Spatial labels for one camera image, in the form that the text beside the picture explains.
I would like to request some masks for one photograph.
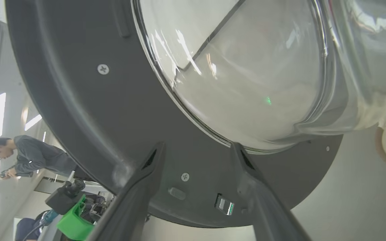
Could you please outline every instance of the green light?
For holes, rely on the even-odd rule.
[[[271,98],[269,96],[266,97],[266,102],[268,103],[268,105],[272,105],[272,101],[271,101]]]

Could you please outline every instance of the man's hand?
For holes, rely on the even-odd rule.
[[[7,180],[7,179],[9,179],[10,177],[9,176],[5,176],[5,177],[1,177],[1,175],[0,175],[0,180]]]
[[[14,168],[10,168],[8,169],[8,171],[6,172],[6,176],[9,176],[9,177],[17,177],[16,175],[16,169]]]

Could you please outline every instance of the gray shirt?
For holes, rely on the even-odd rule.
[[[16,136],[17,173],[28,173],[45,168],[55,174],[69,177],[77,165],[63,150],[30,136]]]

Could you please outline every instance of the black cable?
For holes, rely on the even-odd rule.
[[[26,241],[29,235],[31,235],[33,232],[37,231],[39,228],[41,228],[43,226],[44,226],[44,224],[40,224],[37,227],[35,227],[34,229],[32,229],[32,231],[29,232],[22,241]]]

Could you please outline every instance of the person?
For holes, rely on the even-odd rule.
[[[45,168],[65,177],[75,170],[75,178],[93,181],[66,152],[33,137],[0,138],[0,160],[12,156],[14,150],[17,150],[17,163],[8,169],[5,177],[0,175],[1,180]]]

